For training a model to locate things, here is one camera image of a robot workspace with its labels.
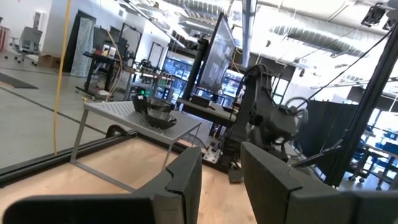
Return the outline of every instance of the ceiling duct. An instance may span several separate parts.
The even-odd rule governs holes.
[[[340,55],[361,56],[382,36],[350,27],[301,16],[286,11],[279,11],[280,24],[270,28],[270,32],[298,40],[305,45],[330,52],[332,57]]]
[[[226,13],[229,0],[163,0],[174,6],[179,6],[191,12],[216,19],[223,12]]]

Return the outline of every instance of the cardboard box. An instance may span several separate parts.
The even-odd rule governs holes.
[[[47,68],[59,68],[61,64],[61,57],[50,54],[41,54],[39,60],[37,61],[37,65],[40,67]]]

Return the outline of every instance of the computer screen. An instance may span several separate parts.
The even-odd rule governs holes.
[[[199,77],[199,87],[217,93],[221,89],[223,77],[235,51],[235,41],[227,18],[220,14],[210,46]]]
[[[94,27],[94,39],[93,39],[93,48],[102,50],[105,42],[108,39],[108,33],[106,30]]]

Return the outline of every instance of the floor mat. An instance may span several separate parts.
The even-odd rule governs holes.
[[[28,88],[28,89],[38,89],[36,86],[32,86],[26,82],[22,82],[16,78],[9,77],[3,73],[0,73],[0,85],[8,88]]]

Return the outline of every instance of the wire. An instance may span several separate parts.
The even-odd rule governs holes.
[[[364,58],[373,48],[375,48],[377,45],[379,45],[390,33],[392,32],[392,29],[386,33],[383,37],[381,37],[381,39],[379,41],[377,41],[370,49],[368,49],[365,53],[363,53],[354,63],[352,63],[351,65],[349,65],[346,69],[344,69],[344,71],[340,72],[340,74],[338,74],[334,79],[332,79],[330,82],[328,82],[326,85],[324,85],[323,87],[321,87],[319,90],[317,90],[314,94],[312,94],[310,97],[307,98],[307,100],[311,100],[311,98],[313,98],[314,96],[316,96],[319,92],[321,92],[324,88],[326,88],[328,85],[330,85],[332,82],[334,82],[336,79],[338,79],[338,77],[342,76],[342,74],[344,74],[348,69],[350,69],[352,66],[354,66],[358,61],[360,61],[362,58]]]
[[[58,83],[57,83],[57,94],[55,96],[55,105],[54,105],[54,121],[53,121],[53,146],[54,146],[54,155],[57,155],[57,115],[58,108],[60,104],[60,92],[61,92],[61,83],[62,83],[62,71],[63,71],[63,63],[65,61],[65,53],[67,51],[67,39],[68,39],[68,21],[70,14],[70,4],[72,0],[68,0],[67,10],[65,12],[65,22],[63,25],[63,40],[62,40],[62,55],[60,62],[60,70],[58,72]]]

